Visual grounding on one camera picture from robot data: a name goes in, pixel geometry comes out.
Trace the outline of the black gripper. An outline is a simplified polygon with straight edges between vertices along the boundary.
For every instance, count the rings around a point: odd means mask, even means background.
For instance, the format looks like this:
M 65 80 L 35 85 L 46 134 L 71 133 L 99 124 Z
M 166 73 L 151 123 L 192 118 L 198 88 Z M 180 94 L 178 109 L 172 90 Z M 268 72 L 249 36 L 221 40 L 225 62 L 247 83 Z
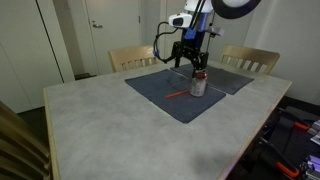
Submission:
M 204 35 L 204 32 L 197 32 L 194 39 L 185 39 L 182 36 L 180 41 L 173 44 L 171 56 L 175 59 L 175 68 L 180 66 L 180 59 L 184 57 L 193 65 L 193 73 L 206 70 L 209 53 L 201 51 Z

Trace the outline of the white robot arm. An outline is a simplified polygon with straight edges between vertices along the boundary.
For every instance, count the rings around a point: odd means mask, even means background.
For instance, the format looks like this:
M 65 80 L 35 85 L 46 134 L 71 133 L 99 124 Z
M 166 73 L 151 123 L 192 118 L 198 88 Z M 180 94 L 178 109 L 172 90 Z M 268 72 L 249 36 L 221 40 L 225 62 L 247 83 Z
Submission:
M 202 52 L 204 35 L 223 35 L 221 28 L 213 27 L 208 18 L 213 13 L 224 19 L 238 19 L 253 11 L 261 0 L 186 0 L 184 12 L 171 15 L 169 25 L 183 30 L 180 41 L 173 44 L 171 56 L 178 67 L 180 58 L 191 61 L 193 72 L 204 71 L 208 52 Z

